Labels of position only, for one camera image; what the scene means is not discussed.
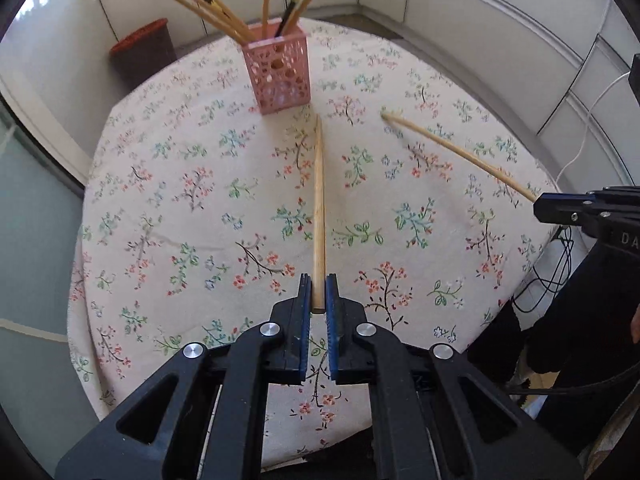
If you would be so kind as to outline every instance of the person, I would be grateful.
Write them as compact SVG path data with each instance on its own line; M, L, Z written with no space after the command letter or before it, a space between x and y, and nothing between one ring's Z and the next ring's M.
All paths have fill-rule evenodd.
M558 372L555 388L615 376L640 360L638 276L640 258L597 242L533 327L521 332L508 303L467 358L498 383L513 377L520 356L535 373ZM636 373L591 394L548 396L536 421L578 456L639 380Z

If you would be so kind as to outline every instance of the red trash bin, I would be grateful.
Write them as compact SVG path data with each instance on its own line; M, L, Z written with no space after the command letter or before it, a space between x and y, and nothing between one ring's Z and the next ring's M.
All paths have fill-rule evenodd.
M111 63L129 92L177 59L167 23L166 18L155 20L109 51Z

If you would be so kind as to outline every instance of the white tablecloth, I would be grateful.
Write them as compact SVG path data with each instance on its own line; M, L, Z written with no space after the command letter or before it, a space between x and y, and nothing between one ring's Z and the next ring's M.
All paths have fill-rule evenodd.
M108 414L191 341L233 342L312 269L315 114L324 121L327 272L404 342L471 343L550 236L530 204L466 160L380 119L401 111L531 189L524 147L468 94L387 40L303 20L309 106L262 117L229 38L116 105L84 197L68 312L74 366ZM272 386L263 462L370 424L364 386L328 379L324 316L308 378Z

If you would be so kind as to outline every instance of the white wall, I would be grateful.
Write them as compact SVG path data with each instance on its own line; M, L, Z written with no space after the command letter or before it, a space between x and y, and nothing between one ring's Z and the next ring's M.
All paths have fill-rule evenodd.
M111 108L127 94L108 63L116 39L99 0L40 1L2 38L0 78L27 116L44 105L93 156ZM47 136L46 123L40 130Z
M520 140L544 148L557 168L578 153L588 108L640 52L611 0L408 0L404 24L495 93L509 112L501 115L514 112L526 126ZM637 182L639 118L621 81L595 107L585 149L560 185Z

